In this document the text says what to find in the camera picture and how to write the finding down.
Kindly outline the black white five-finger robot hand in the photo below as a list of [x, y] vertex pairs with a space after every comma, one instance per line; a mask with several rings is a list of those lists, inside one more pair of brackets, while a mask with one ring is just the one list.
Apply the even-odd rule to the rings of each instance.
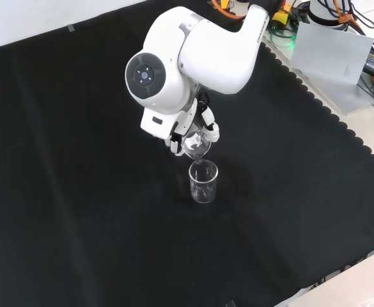
[[176, 156], [186, 154], [199, 159], [219, 139], [219, 126], [215, 122], [210, 99], [206, 92], [199, 92], [186, 111], [180, 111], [165, 144]]

